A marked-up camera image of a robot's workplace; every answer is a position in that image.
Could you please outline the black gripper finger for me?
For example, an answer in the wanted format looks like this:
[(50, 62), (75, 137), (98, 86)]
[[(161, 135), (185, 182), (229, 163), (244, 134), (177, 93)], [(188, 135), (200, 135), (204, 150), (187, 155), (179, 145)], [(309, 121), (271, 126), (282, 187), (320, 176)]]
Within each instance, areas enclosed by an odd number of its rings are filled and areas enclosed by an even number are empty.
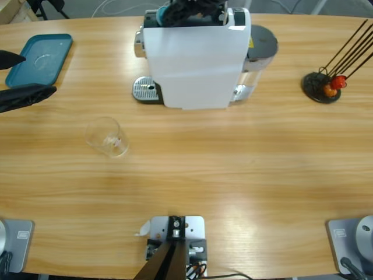
[(19, 54), (5, 50), (0, 51), (0, 69), (9, 69), (25, 60), (26, 58)]
[(211, 15), (220, 8), (225, 7), (226, 1), (221, 0), (196, 0), (189, 1), (189, 7), (193, 15)]
[(191, 1), (170, 1), (161, 16), (161, 22), (165, 27), (174, 27), (186, 21), (191, 15)]
[(28, 84), (1, 91), (1, 113), (32, 106), (57, 91), (55, 86)]

